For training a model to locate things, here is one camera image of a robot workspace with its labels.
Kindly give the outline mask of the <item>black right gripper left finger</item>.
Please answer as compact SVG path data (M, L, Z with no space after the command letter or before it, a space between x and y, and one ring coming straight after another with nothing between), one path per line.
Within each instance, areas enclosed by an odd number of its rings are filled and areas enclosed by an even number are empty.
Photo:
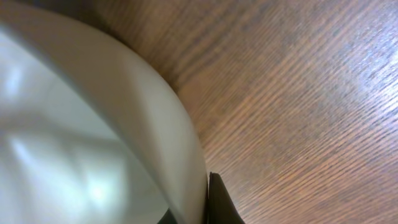
M157 224L178 224L178 222L170 209L168 209Z

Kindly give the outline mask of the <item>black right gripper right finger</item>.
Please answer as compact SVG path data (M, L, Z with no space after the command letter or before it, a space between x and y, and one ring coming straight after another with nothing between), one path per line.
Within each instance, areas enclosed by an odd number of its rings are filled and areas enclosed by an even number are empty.
M210 172L208 185L208 223L244 224L221 176Z

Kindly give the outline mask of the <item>cream bowl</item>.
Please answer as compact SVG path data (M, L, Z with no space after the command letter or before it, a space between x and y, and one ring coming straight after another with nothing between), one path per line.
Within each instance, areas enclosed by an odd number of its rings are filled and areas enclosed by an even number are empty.
M2 223L205 223L207 182L188 113L145 60L1 2Z

